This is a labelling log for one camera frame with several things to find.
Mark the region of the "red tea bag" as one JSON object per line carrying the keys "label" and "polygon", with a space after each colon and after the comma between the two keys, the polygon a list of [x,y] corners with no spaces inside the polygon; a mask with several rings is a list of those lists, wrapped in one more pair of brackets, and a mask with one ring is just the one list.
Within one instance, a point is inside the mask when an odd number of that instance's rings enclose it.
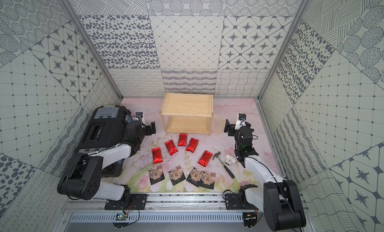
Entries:
{"label": "red tea bag", "polygon": [[206,167],[210,161],[210,159],[212,158],[213,156],[213,153],[205,150],[201,156],[201,158],[199,159],[198,161],[198,164],[203,166],[203,167]]}
{"label": "red tea bag", "polygon": [[152,149],[153,164],[159,164],[163,162],[161,147]]}
{"label": "red tea bag", "polygon": [[169,140],[169,141],[165,142],[165,146],[166,146],[166,149],[169,152],[170,156],[172,156],[173,154],[175,154],[179,151],[177,149],[177,147],[175,146],[175,143],[173,140]]}
{"label": "red tea bag", "polygon": [[199,140],[191,138],[189,144],[186,147],[186,151],[194,153],[198,146],[198,143],[199,143]]}
{"label": "red tea bag", "polygon": [[180,133],[178,139],[178,147],[186,147],[187,146],[187,138],[188,134]]}

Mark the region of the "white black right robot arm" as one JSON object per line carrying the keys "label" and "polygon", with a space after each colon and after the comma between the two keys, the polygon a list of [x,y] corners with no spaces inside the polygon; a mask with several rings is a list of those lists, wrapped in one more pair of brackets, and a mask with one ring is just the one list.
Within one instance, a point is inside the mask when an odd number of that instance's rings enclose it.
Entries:
{"label": "white black right robot arm", "polygon": [[263,163],[253,147],[258,137],[245,114],[239,114],[236,123],[226,121],[225,133],[235,139],[237,161],[258,180],[260,186],[245,185],[239,189],[239,203],[253,206],[263,213],[267,225],[273,232],[282,230],[301,230],[307,220],[297,184],[286,180]]}

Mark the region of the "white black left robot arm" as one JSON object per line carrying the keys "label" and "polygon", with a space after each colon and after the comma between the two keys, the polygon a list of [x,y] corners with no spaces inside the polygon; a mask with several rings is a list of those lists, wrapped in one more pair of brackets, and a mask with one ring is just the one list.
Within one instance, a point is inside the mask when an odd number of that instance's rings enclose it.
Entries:
{"label": "white black left robot arm", "polygon": [[92,153],[76,153],[58,183],[57,191],[71,200],[106,200],[106,210],[127,210],[133,207],[131,189],[102,181],[102,178],[119,177],[125,159],[135,155],[145,136],[156,133],[156,123],[143,124],[134,120],[128,124],[128,133],[112,147]]}

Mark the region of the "light wooden two-tier shelf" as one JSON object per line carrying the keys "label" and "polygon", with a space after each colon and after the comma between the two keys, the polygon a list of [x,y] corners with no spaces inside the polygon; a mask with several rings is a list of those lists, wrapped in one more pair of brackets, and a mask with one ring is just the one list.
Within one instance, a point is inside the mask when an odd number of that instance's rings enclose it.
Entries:
{"label": "light wooden two-tier shelf", "polygon": [[209,135],[214,118],[214,97],[166,93],[160,115],[167,133]]}

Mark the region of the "black tea bag far left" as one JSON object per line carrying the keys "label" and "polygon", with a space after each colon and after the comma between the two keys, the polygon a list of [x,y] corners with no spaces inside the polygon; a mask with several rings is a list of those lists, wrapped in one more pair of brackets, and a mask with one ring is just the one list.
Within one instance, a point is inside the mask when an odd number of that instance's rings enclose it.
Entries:
{"label": "black tea bag far left", "polygon": [[161,164],[155,164],[149,169],[149,178],[151,185],[154,185],[165,179]]}

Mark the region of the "black tea bag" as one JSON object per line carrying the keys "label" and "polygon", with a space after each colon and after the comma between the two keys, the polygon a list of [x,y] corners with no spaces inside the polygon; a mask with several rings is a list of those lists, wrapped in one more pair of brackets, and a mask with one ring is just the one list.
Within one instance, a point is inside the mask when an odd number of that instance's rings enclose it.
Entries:
{"label": "black tea bag", "polygon": [[149,178],[151,185],[154,185],[165,179],[161,164],[155,164],[149,169]]}
{"label": "black tea bag", "polygon": [[189,176],[187,177],[187,182],[193,184],[196,187],[199,187],[201,185],[202,174],[202,170],[193,167]]}
{"label": "black tea bag", "polygon": [[202,171],[199,186],[213,190],[215,186],[215,181],[216,181],[216,173]]}
{"label": "black tea bag", "polygon": [[173,186],[186,179],[183,169],[180,165],[169,170],[169,177]]}

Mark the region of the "black tea bag far right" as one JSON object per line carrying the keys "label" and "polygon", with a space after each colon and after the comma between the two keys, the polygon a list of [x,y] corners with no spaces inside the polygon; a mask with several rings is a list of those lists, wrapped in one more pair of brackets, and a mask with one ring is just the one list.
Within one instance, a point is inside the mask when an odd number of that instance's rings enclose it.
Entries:
{"label": "black tea bag far right", "polygon": [[216,181],[216,173],[202,171],[199,186],[213,190],[215,186],[215,181]]}

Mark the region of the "black plastic toolbox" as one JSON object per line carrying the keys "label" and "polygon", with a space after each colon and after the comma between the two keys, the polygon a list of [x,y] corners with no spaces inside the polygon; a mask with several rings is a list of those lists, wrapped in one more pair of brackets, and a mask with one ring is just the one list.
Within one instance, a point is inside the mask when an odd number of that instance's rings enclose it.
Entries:
{"label": "black plastic toolbox", "polygon": [[122,143],[127,136],[131,111],[124,106],[101,106],[97,108],[76,148],[79,153],[109,148]]}

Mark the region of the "black handled claw hammer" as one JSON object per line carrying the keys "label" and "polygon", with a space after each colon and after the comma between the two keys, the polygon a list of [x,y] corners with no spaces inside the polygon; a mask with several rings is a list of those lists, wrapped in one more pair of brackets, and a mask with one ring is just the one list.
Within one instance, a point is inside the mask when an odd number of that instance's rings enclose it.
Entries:
{"label": "black handled claw hammer", "polygon": [[214,160],[214,159],[217,159],[217,160],[222,164],[222,166],[224,167],[224,169],[226,170],[226,172],[230,175],[230,177],[231,177],[232,179],[234,179],[234,178],[235,178],[235,175],[231,172],[231,170],[227,167],[227,165],[220,159],[220,154],[221,154],[221,152],[217,152],[217,153],[215,153],[215,154],[213,155],[213,160]]}

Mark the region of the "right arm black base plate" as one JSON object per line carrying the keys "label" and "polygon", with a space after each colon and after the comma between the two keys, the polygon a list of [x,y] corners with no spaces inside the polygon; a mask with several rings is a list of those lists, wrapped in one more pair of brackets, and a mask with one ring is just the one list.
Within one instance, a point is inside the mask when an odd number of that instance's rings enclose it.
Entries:
{"label": "right arm black base plate", "polygon": [[253,205],[246,205],[243,202],[240,202],[238,194],[226,193],[224,194],[224,199],[227,210],[255,210]]}

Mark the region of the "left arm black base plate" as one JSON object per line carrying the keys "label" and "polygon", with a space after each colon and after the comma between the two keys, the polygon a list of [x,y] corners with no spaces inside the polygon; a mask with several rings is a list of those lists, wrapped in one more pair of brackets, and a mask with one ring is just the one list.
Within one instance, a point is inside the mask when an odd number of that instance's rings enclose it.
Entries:
{"label": "left arm black base plate", "polygon": [[117,211],[126,209],[144,210],[147,203],[148,194],[129,194],[124,195],[119,201],[107,200],[105,210]]}

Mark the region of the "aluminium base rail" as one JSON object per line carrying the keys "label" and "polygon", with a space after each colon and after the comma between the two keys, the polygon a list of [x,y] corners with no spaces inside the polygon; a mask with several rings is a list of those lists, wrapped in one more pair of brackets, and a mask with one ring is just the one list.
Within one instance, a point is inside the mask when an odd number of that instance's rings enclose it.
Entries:
{"label": "aluminium base rail", "polygon": [[[135,201],[142,212],[219,212],[225,211],[230,202],[223,196],[235,197],[233,193],[147,193],[147,198]],[[64,210],[67,212],[102,212],[104,200],[67,200]]]}

